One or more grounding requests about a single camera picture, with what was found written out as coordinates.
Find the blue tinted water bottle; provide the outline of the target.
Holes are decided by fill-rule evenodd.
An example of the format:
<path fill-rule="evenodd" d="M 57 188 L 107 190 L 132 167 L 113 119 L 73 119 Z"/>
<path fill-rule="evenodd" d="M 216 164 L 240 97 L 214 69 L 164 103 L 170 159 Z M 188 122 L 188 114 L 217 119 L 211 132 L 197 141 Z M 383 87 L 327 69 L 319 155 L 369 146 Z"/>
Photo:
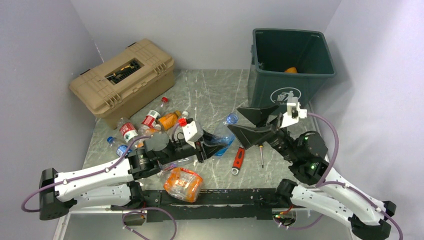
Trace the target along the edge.
<path fill-rule="evenodd" d="M 235 135 L 228 128 L 229 125 L 235 125 L 239 120 L 239 117 L 236 113 L 232 112 L 228 114 L 215 128 L 212 138 L 213 143 L 225 144 L 223 149 L 220 149 L 218 152 L 214 154 L 214 156 L 221 157 L 230 147 L 230 145 L 235 140 Z"/>

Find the crushed clear blue label bottle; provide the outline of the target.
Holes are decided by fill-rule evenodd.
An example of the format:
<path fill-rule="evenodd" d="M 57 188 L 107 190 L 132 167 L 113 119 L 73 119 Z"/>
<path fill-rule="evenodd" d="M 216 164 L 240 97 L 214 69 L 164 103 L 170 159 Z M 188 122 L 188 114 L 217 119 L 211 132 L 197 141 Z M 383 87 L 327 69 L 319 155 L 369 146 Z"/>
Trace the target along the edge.
<path fill-rule="evenodd" d="M 195 162 L 195 157 L 189 156 L 189 157 L 182 158 L 182 159 L 170 162 L 170 163 L 162 164 L 160 168 L 161 168 L 162 171 L 166 172 L 166 171 L 172 170 L 174 168 L 178 168 L 178 167 L 182 167 L 182 166 L 185 166 L 185 165 L 188 165 L 188 164 L 192 164 L 194 162 Z"/>

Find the crushed orange label jug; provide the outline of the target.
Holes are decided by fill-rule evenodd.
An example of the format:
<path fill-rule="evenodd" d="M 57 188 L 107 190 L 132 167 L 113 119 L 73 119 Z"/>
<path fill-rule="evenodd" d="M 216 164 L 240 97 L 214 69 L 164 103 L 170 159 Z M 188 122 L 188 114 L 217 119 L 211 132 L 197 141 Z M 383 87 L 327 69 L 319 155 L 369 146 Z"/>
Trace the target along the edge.
<path fill-rule="evenodd" d="M 198 199 L 203 184 L 203 178 L 196 172 L 175 167 L 165 177 L 163 188 L 175 199 L 194 203 Z"/>

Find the small orange bottle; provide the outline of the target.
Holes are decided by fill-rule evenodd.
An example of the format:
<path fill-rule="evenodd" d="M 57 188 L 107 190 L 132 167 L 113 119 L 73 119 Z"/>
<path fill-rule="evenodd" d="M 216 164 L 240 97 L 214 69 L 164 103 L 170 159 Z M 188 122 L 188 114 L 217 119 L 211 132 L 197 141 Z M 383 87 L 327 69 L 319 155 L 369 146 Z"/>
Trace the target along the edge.
<path fill-rule="evenodd" d="M 284 71 L 285 73 L 297 74 L 298 71 L 295 67 L 290 67 Z"/>

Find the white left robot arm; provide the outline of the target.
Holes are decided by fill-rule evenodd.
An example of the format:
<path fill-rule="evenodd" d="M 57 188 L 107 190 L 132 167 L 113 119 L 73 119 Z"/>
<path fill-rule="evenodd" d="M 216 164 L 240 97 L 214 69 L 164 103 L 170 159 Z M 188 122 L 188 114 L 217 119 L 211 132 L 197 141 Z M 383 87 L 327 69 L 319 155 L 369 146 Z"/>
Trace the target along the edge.
<path fill-rule="evenodd" d="M 163 165 L 196 156 L 199 162 L 225 147 L 204 133 L 194 142 L 172 141 L 165 133 L 146 138 L 143 146 L 107 163 L 73 172 L 54 168 L 42 171 L 39 188 L 39 219 L 48 221 L 67 215 L 71 209 L 112 205 L 137 210 L 145 207 L 137 182 L 161 171 Z"/>

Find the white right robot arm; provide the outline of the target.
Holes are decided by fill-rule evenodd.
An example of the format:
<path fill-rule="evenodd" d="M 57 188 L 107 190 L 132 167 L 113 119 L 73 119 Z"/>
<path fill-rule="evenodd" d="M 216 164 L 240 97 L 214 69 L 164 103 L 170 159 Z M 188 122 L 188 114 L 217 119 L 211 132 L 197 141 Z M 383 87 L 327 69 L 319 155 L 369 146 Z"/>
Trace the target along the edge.
<path fill-rule="evenodd" d="M 287 129 L 314 114 L 298 103 L 291 103 L 285 113 L 269 119 L 276 109 L 274 105 L 239 107 L 238 112 L 252 126 L 228 126 L 244 148 L 268 143 L 290 163 L 289 170 L 295 180 L 281 180 L 275 190 L 276 203 L 282 208 L 299 206 L 321 213 L 350 228 L 359 239 L 386 240 L 391 228 L 398 226 L 393 219 L 396 205 L 367 195 L 334 169 L 339 149 L 335 127 L 330 127 L 334 136 L 333 154 L 326 160 L 328 148 L 317 131 L 307 131 L 292 138 Z"/>

